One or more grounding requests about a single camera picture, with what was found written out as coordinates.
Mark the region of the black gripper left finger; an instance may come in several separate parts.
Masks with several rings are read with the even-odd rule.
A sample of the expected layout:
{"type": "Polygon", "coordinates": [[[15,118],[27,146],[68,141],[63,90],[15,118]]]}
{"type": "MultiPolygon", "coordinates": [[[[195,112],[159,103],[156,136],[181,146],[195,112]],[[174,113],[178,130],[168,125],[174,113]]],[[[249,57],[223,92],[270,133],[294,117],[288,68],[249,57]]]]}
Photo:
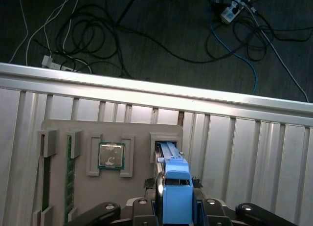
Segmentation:
{"type": "Polygon", "coordinates": [[[145,180],[145,196],[130,199],[122,208],[113,202],[103,202],[73,219],[67,219],[65,226],[157,226],[155,199],[149,196],[155,189],[156,180],[145,180]]]}

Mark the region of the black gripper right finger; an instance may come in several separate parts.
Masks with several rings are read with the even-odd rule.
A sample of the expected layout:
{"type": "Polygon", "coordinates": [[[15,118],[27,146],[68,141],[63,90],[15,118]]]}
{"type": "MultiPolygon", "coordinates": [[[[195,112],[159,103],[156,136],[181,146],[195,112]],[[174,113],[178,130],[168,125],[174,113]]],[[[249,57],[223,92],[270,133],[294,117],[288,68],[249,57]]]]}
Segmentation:
{"type": "Polygon", "coordinates": [[[195,226],[291,226],[292,222],[253,203],[241,203],[230,209],[220,199],[206,197],[202,184],[192,178],[195,226]]]}

